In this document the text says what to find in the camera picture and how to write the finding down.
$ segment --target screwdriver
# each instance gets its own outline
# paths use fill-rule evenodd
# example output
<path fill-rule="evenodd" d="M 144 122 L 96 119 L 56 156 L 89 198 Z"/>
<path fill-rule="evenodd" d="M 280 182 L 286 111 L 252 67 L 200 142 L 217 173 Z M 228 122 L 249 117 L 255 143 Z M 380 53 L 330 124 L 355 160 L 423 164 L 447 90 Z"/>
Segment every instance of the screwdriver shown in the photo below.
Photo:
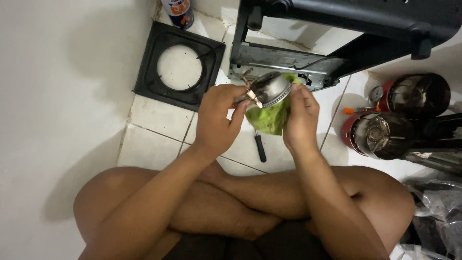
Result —
<path fill-rule="evenodd" d="M 257 142 L 258 155 L 260 156 L 261 162 L 266 162 L 265 150 L 263 149 L 263 143 L 261 142 L 261 136 L 255 129 L 255 141 Z"/>

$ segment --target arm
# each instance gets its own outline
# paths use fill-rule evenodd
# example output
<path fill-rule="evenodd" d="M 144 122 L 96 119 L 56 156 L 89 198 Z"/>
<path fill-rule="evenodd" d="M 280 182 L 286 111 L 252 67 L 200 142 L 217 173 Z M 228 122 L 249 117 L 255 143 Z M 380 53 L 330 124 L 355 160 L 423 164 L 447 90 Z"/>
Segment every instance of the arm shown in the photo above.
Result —
<path fill-rule="evenodd" d="M 319 105 L 304 86 L 291 92 L 284 141 L 297 169 L 319 238 L 334 259 L 389 259 L 369 219 L 337 181 L 316 142 Z"/>
<path fill-rule="evenodd" d="M 210 88 L 199 108 L 195 142 L 104 220 L 79 260 L 139 259 L 159 241 L 189 186 L 236 139 L 248 102 L 237 106 L 231 121 L 226 115 L 234 97 L 246 91 Z"/>

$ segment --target black shorts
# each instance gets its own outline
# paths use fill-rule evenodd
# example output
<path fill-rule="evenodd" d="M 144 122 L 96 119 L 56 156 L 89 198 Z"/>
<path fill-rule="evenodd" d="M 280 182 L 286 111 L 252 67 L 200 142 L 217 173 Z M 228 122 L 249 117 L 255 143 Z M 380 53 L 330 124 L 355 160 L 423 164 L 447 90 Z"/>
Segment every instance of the black shorts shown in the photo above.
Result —
<path fill-rule="evenodd" d="M 284 221 L 255 241 L 183 234 L 162 260 L 331 260 L 304 222 Z"/>

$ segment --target forearm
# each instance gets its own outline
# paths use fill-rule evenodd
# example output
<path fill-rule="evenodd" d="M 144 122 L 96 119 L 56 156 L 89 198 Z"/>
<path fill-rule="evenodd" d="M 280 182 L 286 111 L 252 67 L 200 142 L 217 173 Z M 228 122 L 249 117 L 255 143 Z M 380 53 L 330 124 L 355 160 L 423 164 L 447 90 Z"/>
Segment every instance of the forearm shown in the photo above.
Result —
<path fill-rule="evenodd" d="M 314 225 L 335 259 L 388 259 L 369 219 L 337 181 L 320 152 L 294 158 Z"/>
<path fill-rule="evenodd" d="M 165 232 L 174 210 L 212 160 L 190 147 L 102 223 L 80 260 L 138 259 Z"/>

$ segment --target wire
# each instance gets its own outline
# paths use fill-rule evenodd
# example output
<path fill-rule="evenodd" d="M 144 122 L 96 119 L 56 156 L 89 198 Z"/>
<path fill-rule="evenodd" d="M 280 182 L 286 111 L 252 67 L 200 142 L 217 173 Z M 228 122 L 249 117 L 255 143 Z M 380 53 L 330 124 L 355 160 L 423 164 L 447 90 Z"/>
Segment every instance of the wire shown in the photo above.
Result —
<path fill-rule="evenodd" d="M 323 61 L 325 61 L 325 60 L 334 59 L 334 58 L 338 58 L 338 57 L 337 57 L 337 56 L 327 56 L 327 57 L 324 57 L 324 58 L 322 58 L 322 59 L 319 59 L 319 60 L 317 60 L 317 61 L 315 61 L 315 62 L 312 62 L 312 63 L 310 63 L 310 64 L 308 64 L 308 65 L 306 65 L 306 66 L 303 66 L 303 67 L 301 67 L 301 68 L 297 68 L 295 65 L 293 66 L 293 68 L 296 69 L 296 70 L 301 70 L 301 69 L 308 68 L 309 66 L 313 66 L 313 65 L 315 65 L 315 64 L 318 63 L 318 62 L 323 62 Z"/>

